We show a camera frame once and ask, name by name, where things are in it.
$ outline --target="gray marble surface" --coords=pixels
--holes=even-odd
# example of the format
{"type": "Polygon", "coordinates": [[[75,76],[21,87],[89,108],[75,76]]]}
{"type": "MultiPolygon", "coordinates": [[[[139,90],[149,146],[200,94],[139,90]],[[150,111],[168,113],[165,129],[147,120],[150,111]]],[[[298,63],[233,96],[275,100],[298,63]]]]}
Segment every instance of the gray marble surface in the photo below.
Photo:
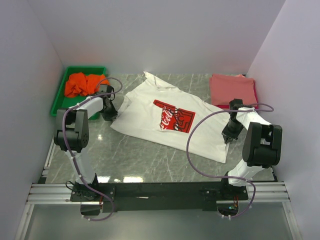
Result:
{"type": "MultiPolygon", "coordinates": [[[[158,74],[162,80],[177,86],[182,91],[196,95],[210,103],[210,74],[158,74]]],[[[143,74],[118,74],[111,77],[123,82],[123,90],[113,101],[116,109],[121,106],[124,95],[144,81],[143,74]]],[[[119,84],[111,80],[115,89],[119,84]]],[[[207,178],[195,172],[189,165],[186,152],[153,143],[143,139],[123,135],[110,128],[111,122],[100,116],[89,121],[88,153],[91,165],[100,182],[198,182],[219,181],[207,178]]],[[[230,144],[226,163],[216,162],[201,156],[190,154],[195,166],[211,175],[224,175],[232,170],[242,158],[245,130],[238,141],[230,144]]],[[[74,181],[75,174],[71,163],[59,147],[55,147],[47,184],[64,184],[74,181]]],[[[273,181],[272,168],[265,169],[254,176],[255,181],[273,181]]]]}

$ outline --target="metal frame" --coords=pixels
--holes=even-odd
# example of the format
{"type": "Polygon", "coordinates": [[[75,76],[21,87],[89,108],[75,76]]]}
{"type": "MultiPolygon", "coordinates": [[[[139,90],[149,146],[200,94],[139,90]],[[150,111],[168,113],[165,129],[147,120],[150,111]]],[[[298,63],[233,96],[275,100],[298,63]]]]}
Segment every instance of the metal frame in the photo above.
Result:
{"type": "MultiPolygon", "coordinates": [[[[43,167],[42,177],[46,178],[51,165],[56,145],[52,138],[49,151],[43,167]]],[[[254,182],[256,186],[255,203],[282,203],[285,215],[289,224],[289,228],[293,240],[302,240],[296,218],[292,211],[290,198],[284,182],[254,182]]],[[[253,186],[246,186],[249,196],[248,200],[241,200],[241,203],[247,203],[251,200],[253,194],[253,186]]],[[[32,217],[35,205],[99,205],[99,202],[71,202],[71,190],[67,189],[64,184],[32,184],[25,208],[17,229],[15,240],[24,240],[29,223],[32,217]]],[[[217,204],[231,204],[233,201],[224,200],[217,201],[217,204]]]]}
{"type": "Polygon", "coordinates": [[[43,167],[43,171],[42,171],[42,175],[41,175],[42,178],[46,178],[48,176],[48,172],[49,172],[51,161],[52,161],[52,158],[53,158],[53,155],[55,152],[55,148],[56,148],[56,145],[54,143],[54,138],[52,138],[52,141],[51,141],[51,144],[49,147],[49,151],[48,151],[48,154],[45,159],[45,163],[44,163],[44,167],[43,167]]]}
{"type": "MultiPolygon", "coordinates": [[[[255,203],[288,203],[289,195],[284,182],[256,182],[255,203]]],[[[253,187],[247,186],[249,200],[253,194],[253,187]]],[[[90,202],[71,202],[71,190],[64,184],[33,184],[31,186],[26,204],[46,204],[46,205],[65,205],[65,204],[89,204],[98,205],[98,201],[90,202]]],[[[233,201],[217,201],[217,204],[233,203],[233,201]]]]}
{"type": "Polygon", "coordinates": [[[24,240],[35,205],[26,204],[14,240],[24,240]]]}
{"type": "Polygon", "coordinates": [[[282,205],[293,240],[303,240],[291,203],[283,202],[282,205]]]}

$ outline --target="white wall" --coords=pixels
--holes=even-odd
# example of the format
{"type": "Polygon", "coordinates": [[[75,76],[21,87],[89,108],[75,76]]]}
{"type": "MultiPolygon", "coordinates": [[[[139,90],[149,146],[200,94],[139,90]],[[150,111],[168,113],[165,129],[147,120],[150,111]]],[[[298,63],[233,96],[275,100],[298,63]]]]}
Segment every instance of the white wall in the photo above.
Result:
{"type": "Polygon", "coordinates": [[[264,117],[283,127],[277,176],[284,180],[304,240],[320,228],[320,1],[286,0],[248,75],[264,117]]]}
{"type": "Polygon", "coordinates": [[[0,239],[13,239],[53,134],[63,70],[26,0],[0,2],[0,239]]]}
{"type": "Polygon", "coordinates": [[[285,0],[28,0],[63,64],[246,73],[285,0]]]}

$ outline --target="folded cloth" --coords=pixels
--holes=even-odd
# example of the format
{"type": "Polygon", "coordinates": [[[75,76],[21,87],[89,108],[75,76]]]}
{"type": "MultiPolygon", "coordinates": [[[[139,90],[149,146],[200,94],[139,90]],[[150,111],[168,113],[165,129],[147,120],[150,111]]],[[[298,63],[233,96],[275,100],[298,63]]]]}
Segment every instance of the folded cloth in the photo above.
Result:
{"type": "Polygon", "coordinates": [[[229,108],[233,99],[242,99],[243,104],[256,104],[255,80],[243,75],[228,76],[213,74],[209,81],[211,104],[222,109],[229,108]]]}
{"type": "MultiPolygon", "coordinates": [[[[68,98],[74,98],[78,95],[87,96],[99,91],[98,83],[105,79],[105,75],[90,74],[84,75],[82,72],[73,73],[69,76],[68,81],[65,83],[64,95],[68,98]]],[[[106,79],[101,84],[109,85],[106,79]]]]}

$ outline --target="coca-cola logo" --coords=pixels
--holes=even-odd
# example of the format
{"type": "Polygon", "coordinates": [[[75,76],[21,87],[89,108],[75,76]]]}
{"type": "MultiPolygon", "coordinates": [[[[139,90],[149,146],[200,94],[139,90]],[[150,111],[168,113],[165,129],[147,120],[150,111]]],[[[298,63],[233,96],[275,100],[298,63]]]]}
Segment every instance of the coca-cola logo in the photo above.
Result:
{"type": "Polygon", "coordinates": [[[189,133],[196,113],[182,108],[176,108],[168,103],[154,100],[153,104],[162,108],[160,128],[189,133]]]}
{"type": "Polygon", "coordinates": [[[171,113],[170,110],[163,108],[162,114],[161,114],[160,128],[163,130],[164,129],[174,130],[177,121],[175,121],[175,118],[173,116],[174,114],[171,113]]]}

